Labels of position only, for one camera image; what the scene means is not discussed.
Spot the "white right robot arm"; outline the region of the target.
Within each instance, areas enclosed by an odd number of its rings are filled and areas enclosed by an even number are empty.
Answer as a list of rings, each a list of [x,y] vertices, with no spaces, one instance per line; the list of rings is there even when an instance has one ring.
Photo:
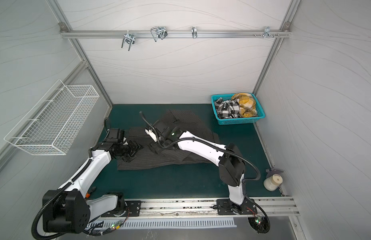
[[[215,164],[220,179],[228,186],[229,200],[237,206],[242,205],[246,197],[244,182],[258,181],[261,177],[259,169],[245,159],[234,144],[225,146],[213,143],[179,128],[160,135],[157,129],[148,127],[145,133],[152,138],[153,146],[159,150],[179,149]]]

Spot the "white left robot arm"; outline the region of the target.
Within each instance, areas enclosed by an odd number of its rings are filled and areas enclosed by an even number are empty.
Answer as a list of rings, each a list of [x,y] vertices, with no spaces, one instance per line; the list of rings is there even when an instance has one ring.
[[[123,193],[111,192],[97,199],[89,199],[88,195],[92,183],[112,159],[129,163],[142,148],[139,143],[126,140],[123,130],[108,130],[105,139],[89,149],[88,159],[76,173],[57,190],[44,194],[31,226],[33,238],[53,240],[80,233],[97,237],[124,225],[132,209]]]

